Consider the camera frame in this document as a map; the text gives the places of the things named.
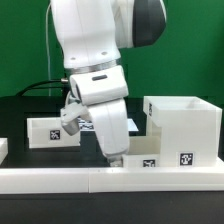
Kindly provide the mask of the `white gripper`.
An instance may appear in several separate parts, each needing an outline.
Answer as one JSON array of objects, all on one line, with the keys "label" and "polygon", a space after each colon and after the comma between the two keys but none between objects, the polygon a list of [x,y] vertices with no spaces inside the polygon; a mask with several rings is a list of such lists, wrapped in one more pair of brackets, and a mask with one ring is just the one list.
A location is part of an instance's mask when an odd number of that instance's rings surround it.
[{"label": "white gripper", "polygon": [[102,154],[110,167],[123,167],[122,155],[129,151],[125,101],[117,99],[88,107]]}]

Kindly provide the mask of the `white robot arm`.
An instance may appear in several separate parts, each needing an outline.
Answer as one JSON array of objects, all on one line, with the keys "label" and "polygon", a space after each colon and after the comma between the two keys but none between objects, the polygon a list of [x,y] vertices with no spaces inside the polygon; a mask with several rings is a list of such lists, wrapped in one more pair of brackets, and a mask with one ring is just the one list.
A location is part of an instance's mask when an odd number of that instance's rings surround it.
[{"label": "white robot arm", "polygon": [[121,48],[154,44],[166,27],[163,0],[50,0],[69,72],[61,124],[71,135],[79,117],[93,123],[104,157],[120,166],[129,151],[128,87]]}]

